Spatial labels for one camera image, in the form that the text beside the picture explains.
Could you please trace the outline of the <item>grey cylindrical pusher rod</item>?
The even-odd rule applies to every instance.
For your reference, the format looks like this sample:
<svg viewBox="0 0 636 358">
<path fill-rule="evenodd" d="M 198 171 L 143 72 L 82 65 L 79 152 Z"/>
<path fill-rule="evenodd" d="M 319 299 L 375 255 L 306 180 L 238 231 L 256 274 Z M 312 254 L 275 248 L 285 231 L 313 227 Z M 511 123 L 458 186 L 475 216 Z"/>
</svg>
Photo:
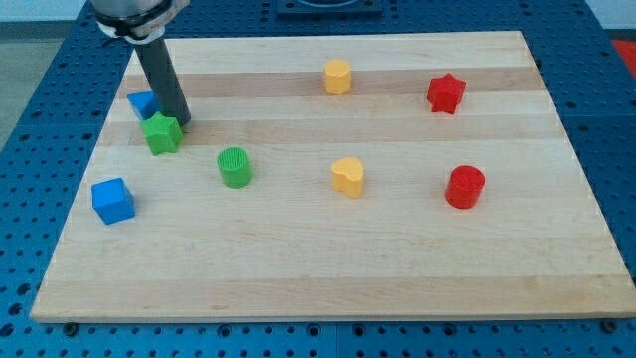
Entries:
<svg viewBox="0 0 636 358">
<path fill-rule="evenodd" d="M 135 52 L 162 114 L 176 118 L 180 126 L 187 125 L 191 121 L 191 112 L 164 38 L 160 36 L 136 45 Z"/>
</svg>

